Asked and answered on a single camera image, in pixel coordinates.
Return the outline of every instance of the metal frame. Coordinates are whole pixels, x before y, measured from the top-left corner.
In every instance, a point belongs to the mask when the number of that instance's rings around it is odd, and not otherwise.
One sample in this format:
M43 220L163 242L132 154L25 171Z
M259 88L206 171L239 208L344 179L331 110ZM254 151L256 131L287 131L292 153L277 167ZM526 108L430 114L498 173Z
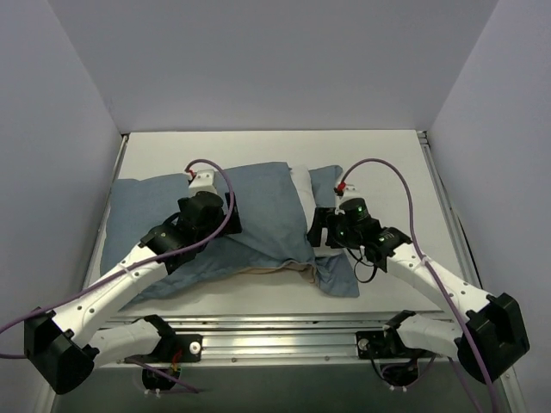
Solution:
M427 135L425 132L421 132L418 133L418 136L463 276L466 281L481 287L461 223L437 174ZM115 165L114 179L119 174L127 141L128 135L123 137L121 151ZM107 217L108 204L105 208L100 230L105 225ZM95 256L98 248L99 237L96 240L92 256ZM85 287L90 282L91 269L90 265L84 281ZM280 366L366 363L366 361L361 361L357 357L355 333L358 330L378 330L393 315L385 312L370 312L247 317L180 316L164 317L164 319L176 332L203 335L201 363L192 365L193 368L201 368L232 365ZM425 315L437 319L449 319L443 312L427 311ZM105 327L115 327L132 321L133 318L131 317L113 317ZM117 368L132 367L120 364ZM513 368L504 375L501 383L511 412L526 412L523 396ZM51 389L49 391L42 389L35 411L49 412L51 410L54 399L52 393Z

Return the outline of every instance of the screw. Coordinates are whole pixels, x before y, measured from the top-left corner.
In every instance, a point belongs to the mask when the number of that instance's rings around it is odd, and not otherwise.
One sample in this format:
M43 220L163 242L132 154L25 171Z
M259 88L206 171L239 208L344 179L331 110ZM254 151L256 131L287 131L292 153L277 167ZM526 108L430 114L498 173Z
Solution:
M193 355L197 355L201 352L201 345L198 342L192 342L189 345L189 352Z
M358 348L361 351L365 351L368 349L369 340L367 338L362 338L358 341Z

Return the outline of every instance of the blue cloth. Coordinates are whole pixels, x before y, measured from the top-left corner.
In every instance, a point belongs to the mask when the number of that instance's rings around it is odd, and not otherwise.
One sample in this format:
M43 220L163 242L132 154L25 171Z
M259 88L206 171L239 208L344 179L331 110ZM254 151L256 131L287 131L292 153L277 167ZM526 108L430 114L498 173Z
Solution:
M331 178L339 167L314 173L316 183ZM226 170L233 185L243 226L241 234L221 237L177 271L149 286L132 303L161 299L203 280L218 279L247 268L279 268L290 262L317 269L319 287L330 295L355 297L354 280L346 257L316 258L306 240L306 218L286 163L261 163ZM215 175L219 193L227 191L224 179ZM189 196L184 175L158 176L144 181L122 179L111 194L107 237L100 269L109 271L155 225L177 211L176 201Z

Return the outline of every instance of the gray wall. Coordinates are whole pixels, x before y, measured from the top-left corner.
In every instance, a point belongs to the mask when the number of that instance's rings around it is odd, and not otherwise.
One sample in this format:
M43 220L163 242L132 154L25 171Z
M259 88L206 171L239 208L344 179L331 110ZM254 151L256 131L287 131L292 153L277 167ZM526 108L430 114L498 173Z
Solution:
M518 375L530 411L549 411L549 0L499 1L430 142L483 282L521 303L532 350Z
M123 131L428 128L496 0L50 0Z
M46 0L0 2L0 324L82 286L120 142ZM0 360L0 411L32 411L38 383Z

